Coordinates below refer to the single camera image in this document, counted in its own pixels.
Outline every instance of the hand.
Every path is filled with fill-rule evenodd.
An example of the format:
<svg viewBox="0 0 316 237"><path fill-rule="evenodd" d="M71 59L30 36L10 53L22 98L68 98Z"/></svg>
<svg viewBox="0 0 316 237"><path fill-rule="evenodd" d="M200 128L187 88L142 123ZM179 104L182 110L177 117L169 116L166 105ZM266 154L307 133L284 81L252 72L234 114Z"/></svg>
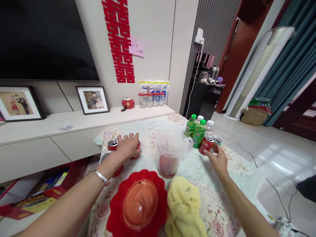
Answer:
<svg viewBox="0 0 316 237"><path fill-rule="evenodd" d="M215 153L217 153L216 156L207 150L204 150L204 153L210 159L218 177L222 178L222 177L229 176L228 171L227 171L227 157L226 157L225 151L218 144L215 145L213 150Z"/></svg>
<svg viewBox="0 0 316 237"><path fill-rule="evenodd" d="M124 136L118 136L118 148L117 152L123 155L125 159L131 158L134 155L139 155L142 151L140 149L136 149L138 144L139 133L136 133L135 136L133 133Z"/></svg>

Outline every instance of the pink sticky note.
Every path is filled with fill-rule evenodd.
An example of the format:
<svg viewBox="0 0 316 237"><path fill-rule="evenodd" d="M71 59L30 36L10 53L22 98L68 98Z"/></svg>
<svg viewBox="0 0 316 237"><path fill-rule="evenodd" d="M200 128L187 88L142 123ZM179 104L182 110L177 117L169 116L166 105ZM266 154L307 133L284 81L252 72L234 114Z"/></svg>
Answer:
<svg viewBox="0 0 316 237"><path fill-rule="evenodd" d="M132 46L128 47L129 53L144 57L144 42L131 37Z"/></svg>

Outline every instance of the standing air conditioner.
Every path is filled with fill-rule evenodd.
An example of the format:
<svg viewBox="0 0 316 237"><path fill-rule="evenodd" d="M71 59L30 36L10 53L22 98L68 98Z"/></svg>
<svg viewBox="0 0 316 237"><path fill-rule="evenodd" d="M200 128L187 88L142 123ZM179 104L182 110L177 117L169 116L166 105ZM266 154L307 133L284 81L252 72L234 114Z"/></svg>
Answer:
<svg viewBox="0 0 316 237"><path fill-rule="evenodd" d="M282 26L265 33L229 103L225 117L240 119L242 110L248 106L294 30L294 27Z"/></svg>

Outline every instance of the yellow towel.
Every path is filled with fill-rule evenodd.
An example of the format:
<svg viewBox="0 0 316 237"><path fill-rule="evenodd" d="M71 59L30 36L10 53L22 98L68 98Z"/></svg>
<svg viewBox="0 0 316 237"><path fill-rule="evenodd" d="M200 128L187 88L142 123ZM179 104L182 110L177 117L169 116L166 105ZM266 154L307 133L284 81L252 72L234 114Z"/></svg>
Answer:
<svg viewBox="0 0 316 237"><path fill-rule="evenodd" d="M174 177L168 190L170 213L164 226L168 237L207 237L201 220L200 192L184 177Z"/></svg>

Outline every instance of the red plate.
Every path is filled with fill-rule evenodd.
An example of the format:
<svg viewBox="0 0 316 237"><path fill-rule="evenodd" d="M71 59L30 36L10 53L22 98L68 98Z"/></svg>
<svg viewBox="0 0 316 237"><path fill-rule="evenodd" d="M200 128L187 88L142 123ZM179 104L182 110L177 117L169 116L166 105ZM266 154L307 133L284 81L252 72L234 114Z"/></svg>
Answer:
<svg viewBox="0 0 316 237"><path fill-rule="evenodd" d="M123 206L124 199L133 185L137 181L147 179L151 181L158 193L157 211L152 220L142 229L132 229L125 222ZM132 173L126 180L121 182L118 187L118 192L114 195L110 202L111 213L106 223L108 231L112 232L113 237L135 236L147 237L157 236L158 231L167 219L167 191L165 190L165 182L159 178L155 171L141 170L140 172Z"/></svg>

